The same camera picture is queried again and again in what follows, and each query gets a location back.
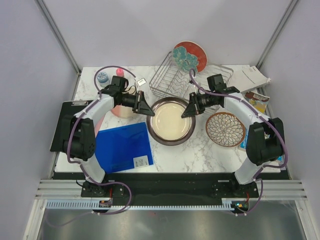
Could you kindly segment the red teal flower plate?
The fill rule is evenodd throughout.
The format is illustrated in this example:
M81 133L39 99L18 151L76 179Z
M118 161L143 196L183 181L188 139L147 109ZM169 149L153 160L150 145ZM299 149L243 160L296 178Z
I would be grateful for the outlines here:
M172 50L172 58L175 65L184 72L194 69L197 73L200 73L208 63L204 49L192 41L178 43Z

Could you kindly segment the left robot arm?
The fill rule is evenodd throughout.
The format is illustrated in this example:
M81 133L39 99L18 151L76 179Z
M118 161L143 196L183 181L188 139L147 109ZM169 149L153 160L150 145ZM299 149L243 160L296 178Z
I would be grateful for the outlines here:
M93 183L92 191L99 197L109 193L110 185L104 181L106 172L95 155L97 123L116 106L129 107L135 114L155 116L144 92L129 94L127 85L126 78L113 76L111 83L101 89L89 105L74 115L65 115L61 121L59 151L66 154L69 164L79 165L85 179Z

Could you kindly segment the pink cream branch plate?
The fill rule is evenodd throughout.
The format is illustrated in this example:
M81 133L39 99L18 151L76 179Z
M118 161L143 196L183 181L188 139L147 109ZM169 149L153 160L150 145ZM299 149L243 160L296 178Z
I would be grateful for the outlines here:
M135 85L131 85L127 87L124 93L128 93L130 95L134 95L137 92L137 87ZM118 118L128 119L133 117L134 113L130 107L117 105L111 110L112 114Z

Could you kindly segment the wire dish rack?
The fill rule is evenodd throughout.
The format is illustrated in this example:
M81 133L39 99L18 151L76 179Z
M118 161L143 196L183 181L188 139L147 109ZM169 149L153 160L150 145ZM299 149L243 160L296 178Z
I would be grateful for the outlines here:
M203 71L196 74L195 81L208 90L208 77L220 74L224 83L228 84L233 73L234 71L230 67L210 63ZM188 101L190 93L201 92L195 85L190 83L190 80L189 73L176 66L170 51L155 71L149 82L149 87L152 93L159 98L178 97Z

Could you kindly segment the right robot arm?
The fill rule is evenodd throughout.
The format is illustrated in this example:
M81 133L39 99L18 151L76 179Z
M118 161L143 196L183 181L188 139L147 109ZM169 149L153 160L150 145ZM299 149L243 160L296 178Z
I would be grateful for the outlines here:
M248 131L246 159L234 172L235 181L229 184L230 193L240 197L247 191L247 184L254 182L263 169L271 168L271 163L280 156L284 157L284 161L278 168L287 165L289 154L285 144L284 124L278 117L270 118L259 112L236 87L228 87L221 74L207 78L208 90L195 81L195 75L195 70L191 69L190 81L200 92L190 93L182 118L203 114L206 108L220 105L235 115Z

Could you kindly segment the brown rim cream plate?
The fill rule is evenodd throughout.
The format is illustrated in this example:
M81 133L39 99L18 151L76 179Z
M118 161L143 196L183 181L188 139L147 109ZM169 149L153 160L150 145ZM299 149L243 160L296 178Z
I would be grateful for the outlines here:
M152 105L154 116L146 117L146 125L151 137L165 146L185 143L193 134L196 118L182 118L188 103L178 97L165 97Z

